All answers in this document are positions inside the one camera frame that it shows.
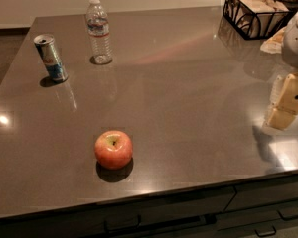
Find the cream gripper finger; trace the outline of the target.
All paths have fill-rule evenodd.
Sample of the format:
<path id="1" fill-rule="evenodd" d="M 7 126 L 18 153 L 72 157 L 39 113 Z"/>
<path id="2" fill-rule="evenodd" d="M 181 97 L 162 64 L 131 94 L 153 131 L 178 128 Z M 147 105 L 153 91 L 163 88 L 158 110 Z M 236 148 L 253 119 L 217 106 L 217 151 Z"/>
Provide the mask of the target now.
<path id="1" fill-rule="evenodd" d="M 281 95 L 281 91 L 284 85 L 284 81 L 285 81 L 285 77 L 278 75 L 275 78 L 275 81 L 272 85 L 272 90 L 271 90 L 271 94 L 270 94 L 270 103 L 275 106 L 278 103 L 278 100 L 280 98 Z"/>
<path id="2" fill-rule="evenodd" d="M 278 103 L 270 103 L 266 114 L 266 125 L 277 130 L 288 128 L 298 115 L 298 71 L 284 77 Z"/>

